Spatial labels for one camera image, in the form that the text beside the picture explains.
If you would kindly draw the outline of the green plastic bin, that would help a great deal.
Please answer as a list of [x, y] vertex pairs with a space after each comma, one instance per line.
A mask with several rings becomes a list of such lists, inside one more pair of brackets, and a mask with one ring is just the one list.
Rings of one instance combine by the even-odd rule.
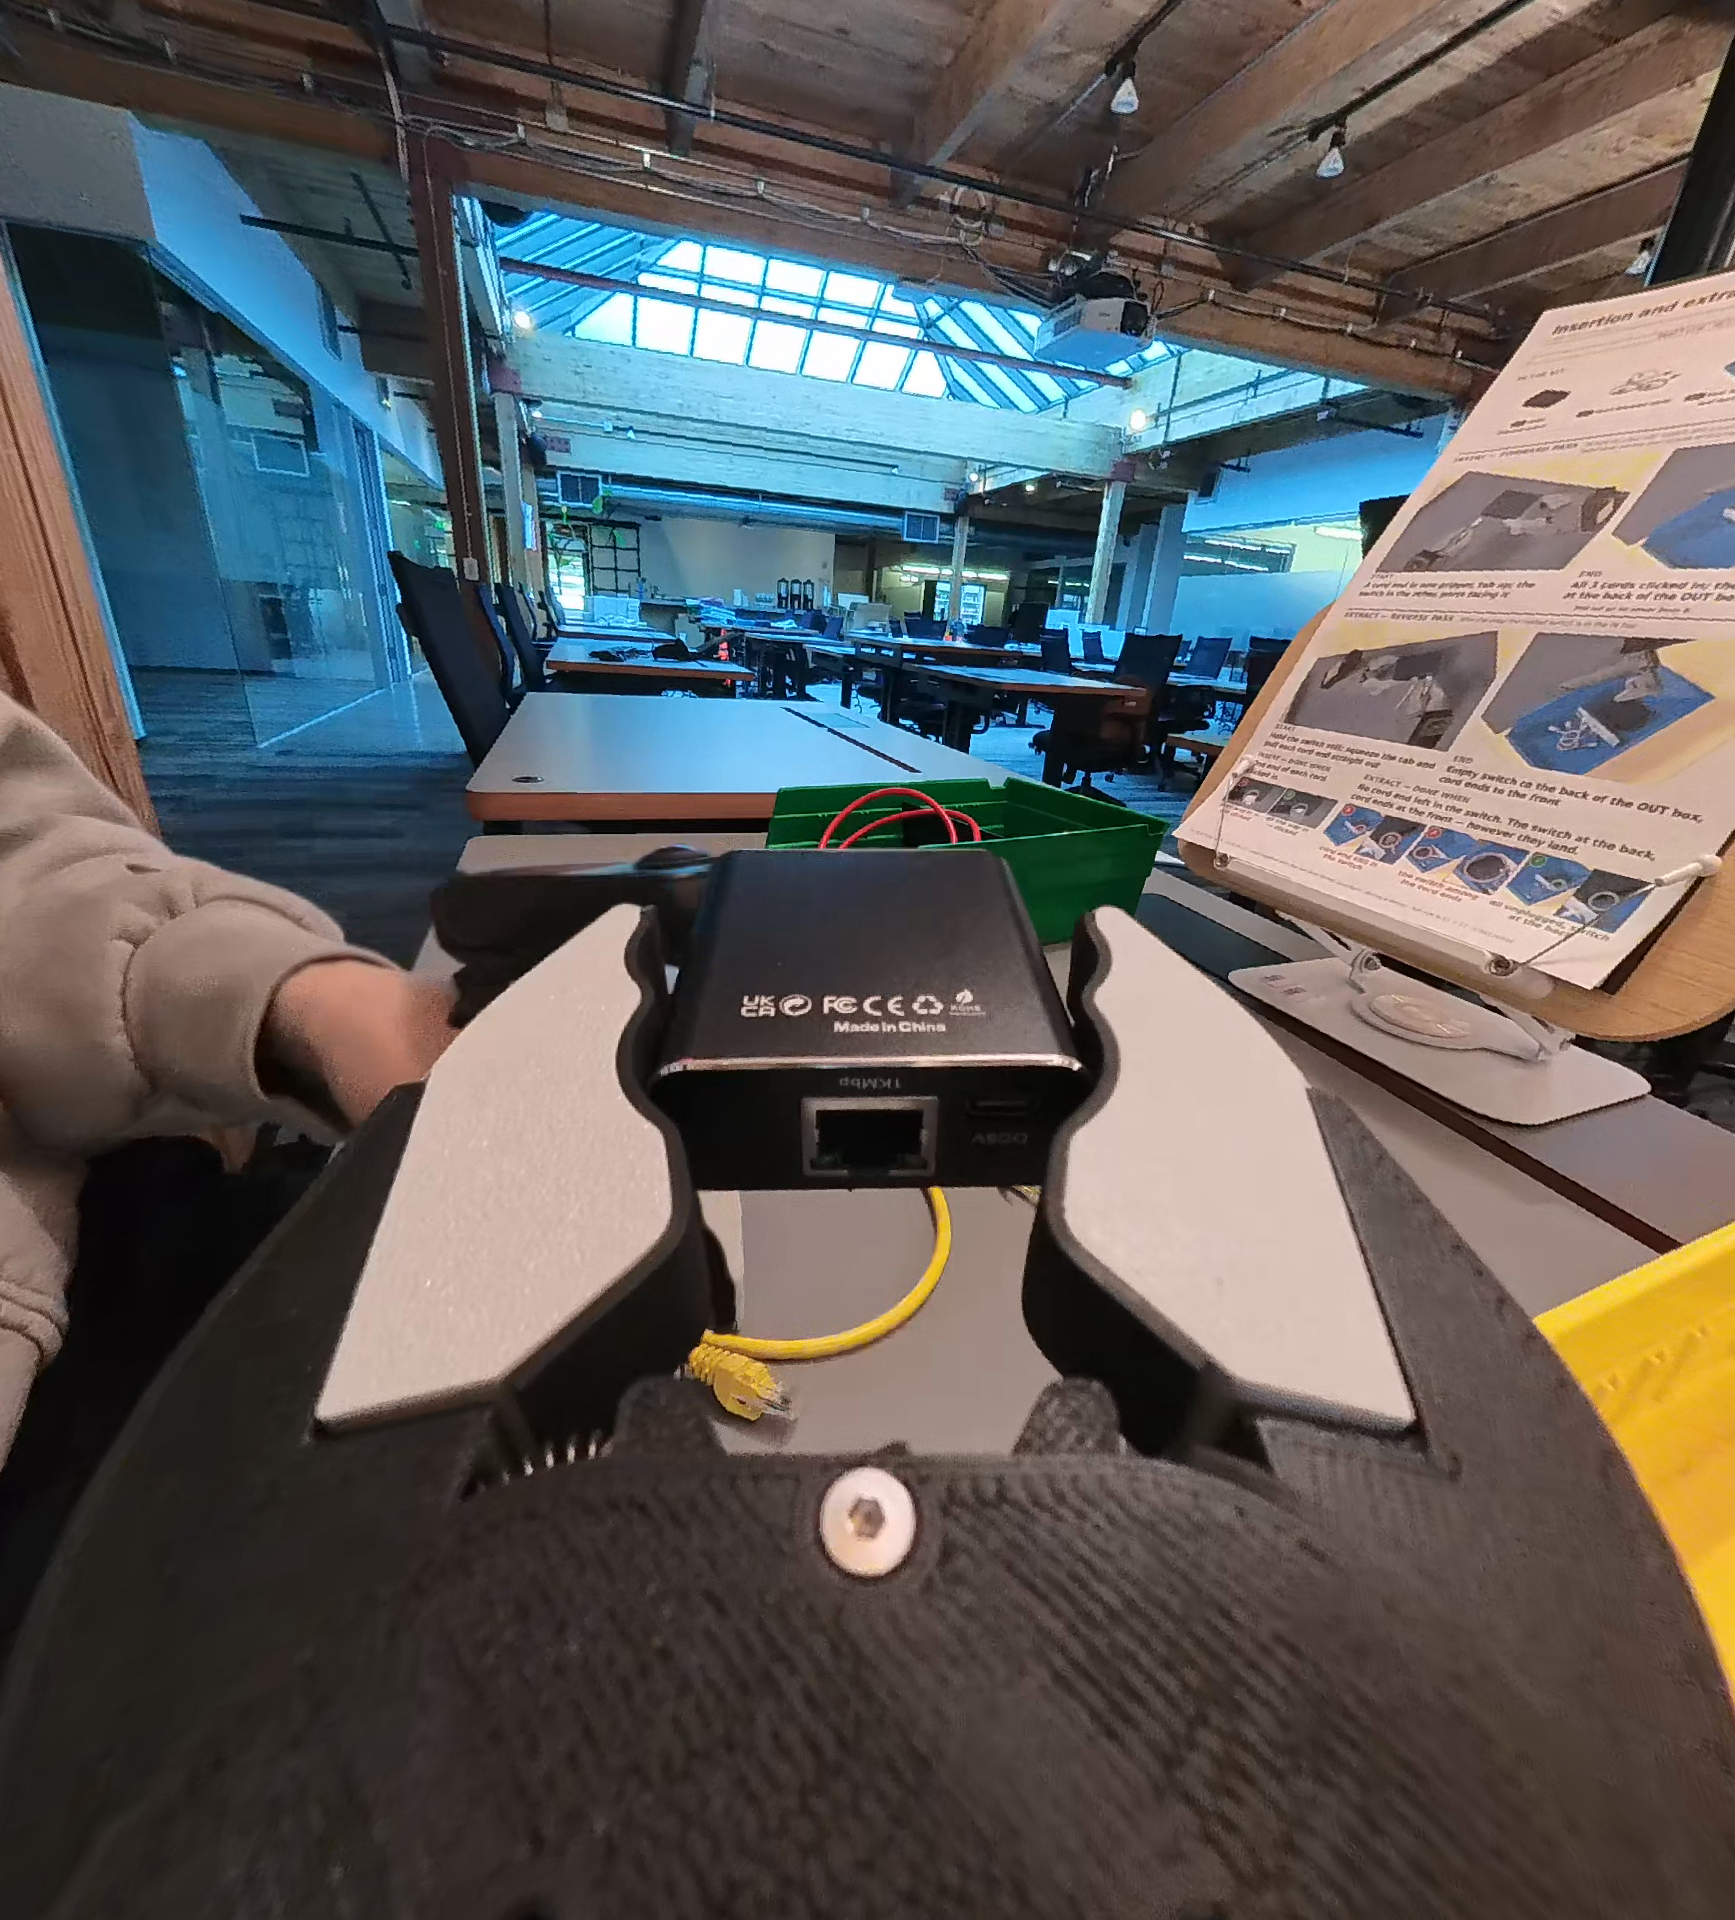
[[1098, 908], [1132, 913], [1164, 833], [1164, 822], [1150, 814], [1038, 780], [912, 777], [786, 786], [766, 843], [830, 853], [994, 853], [1014, 873], [1028, 916], [1050, 945]]

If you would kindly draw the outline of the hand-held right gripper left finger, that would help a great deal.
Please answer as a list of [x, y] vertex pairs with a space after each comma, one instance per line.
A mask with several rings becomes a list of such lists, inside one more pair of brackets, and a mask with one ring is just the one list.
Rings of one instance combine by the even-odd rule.
[[646, 1089], [666, 1014], [656, 913], [616, 905], [430, 1069], [312, 1412], [344, 1472], [732, 1457], [686, 1371], [736, 1266]]

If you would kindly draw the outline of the black ethernet splitter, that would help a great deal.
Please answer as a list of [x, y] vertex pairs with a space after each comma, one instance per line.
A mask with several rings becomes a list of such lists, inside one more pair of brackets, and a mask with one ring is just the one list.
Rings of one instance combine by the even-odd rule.
[[646, 1089], [702, 1190], [1036, 1188], [1090, 1067], [996, 853], [742, 849]]

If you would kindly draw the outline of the white ceiling projector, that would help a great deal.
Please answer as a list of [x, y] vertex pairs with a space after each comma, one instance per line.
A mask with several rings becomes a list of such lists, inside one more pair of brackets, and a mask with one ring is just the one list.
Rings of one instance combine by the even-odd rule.
[[1058, 287], [1032, 340], [1038, 363], [1064, 372], [1116, 372], [1152, 343], [1154, 321], [1136, 281], [1118, 269], [1072, 276]]

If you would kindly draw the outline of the printed instruction sheet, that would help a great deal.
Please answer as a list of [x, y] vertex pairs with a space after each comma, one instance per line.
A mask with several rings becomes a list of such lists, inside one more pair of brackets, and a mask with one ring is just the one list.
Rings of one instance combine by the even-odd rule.
[[1176, 841], [1600, 986], [1735, 838], [1735, 267], [1544, 313]]

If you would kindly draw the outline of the grey metal stand base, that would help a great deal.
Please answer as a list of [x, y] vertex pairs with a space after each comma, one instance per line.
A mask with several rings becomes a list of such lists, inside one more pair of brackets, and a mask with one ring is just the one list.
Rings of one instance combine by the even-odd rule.
[[1316, 952], [1228, 974], [1258, 1009], [1482, 1119], [1538, 1127], [1648, 1095], [1648, 1080], [1506, 1007], [1304, 924]]

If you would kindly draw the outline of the person's left forearm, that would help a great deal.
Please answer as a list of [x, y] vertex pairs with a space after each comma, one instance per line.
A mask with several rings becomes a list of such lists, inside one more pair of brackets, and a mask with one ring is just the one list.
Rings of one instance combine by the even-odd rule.
[[264, 1094], [256, 1038], [278, 983], [330, 957], [398, 968], [310, 902], [171, 849], [0, 691], [0, 1112], [19, 1133], [91, 1155], [274, 1114], [326, 1127]]

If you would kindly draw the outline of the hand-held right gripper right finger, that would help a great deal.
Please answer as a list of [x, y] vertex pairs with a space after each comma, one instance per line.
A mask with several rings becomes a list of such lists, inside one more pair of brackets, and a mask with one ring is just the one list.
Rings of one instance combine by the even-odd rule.
[[1264, 1451], [1260, 1422], [1420, 1425], [1312, 1088], [1224, 987], [1120, 908], [1072, 937], [1090, 1091], [1054, 1133], [1026, 1329], [1144, 1455]]

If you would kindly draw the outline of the grey wood-edged table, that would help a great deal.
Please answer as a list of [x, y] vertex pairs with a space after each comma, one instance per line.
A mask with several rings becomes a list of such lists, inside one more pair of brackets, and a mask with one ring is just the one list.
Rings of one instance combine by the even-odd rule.
[[976, 755], [828, 702], [530, 691], [466, 787], [506, 824], [768, 822], [784, 787], [1002, 784]]

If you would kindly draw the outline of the person's left hand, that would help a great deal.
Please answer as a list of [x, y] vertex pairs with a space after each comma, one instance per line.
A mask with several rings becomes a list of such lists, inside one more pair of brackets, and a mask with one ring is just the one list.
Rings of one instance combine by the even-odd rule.
[[256, 1038], [256, 1077], [338, 1133], [422, 1084], [456, 1040], [446, 982], [352, 957], [290, 972]]

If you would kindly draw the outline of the group of black office chairs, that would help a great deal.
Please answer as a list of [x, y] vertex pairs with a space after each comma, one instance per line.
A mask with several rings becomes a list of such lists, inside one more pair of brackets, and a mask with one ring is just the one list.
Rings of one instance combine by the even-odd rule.
[[1176, 654], [1162, 636], [1132, 636], [1120, 649], [1120, 679], [1056, 674], [1042, 668], [950, 666], [916, 670], [944, 707], [942, 740], [966, 751], [978, 726], [1000, 707], [1046, 707], [1048, 726], [1030, 741], [1040, 757], [1040, 780], [1120, 804], [1106, 781], [1122, 774], [1152, 774], [1166, 784], [1180, 757], [1204, 772], [1232, 743], [1238, 722], [1288, 654], [1286, 636], [1254, 636], [1246, 643], [1244, 678], [1162, 674]]

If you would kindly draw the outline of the dark office chair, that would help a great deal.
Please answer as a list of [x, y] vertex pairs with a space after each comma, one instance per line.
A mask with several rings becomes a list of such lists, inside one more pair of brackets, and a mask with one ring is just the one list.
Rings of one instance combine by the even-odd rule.
[[472, 763], [482, 765], [512, 713], [498, 641], [486, 619], [470, 611], [452, 570], [396, 547], [390, 566], [402, 623], [418, 641]]

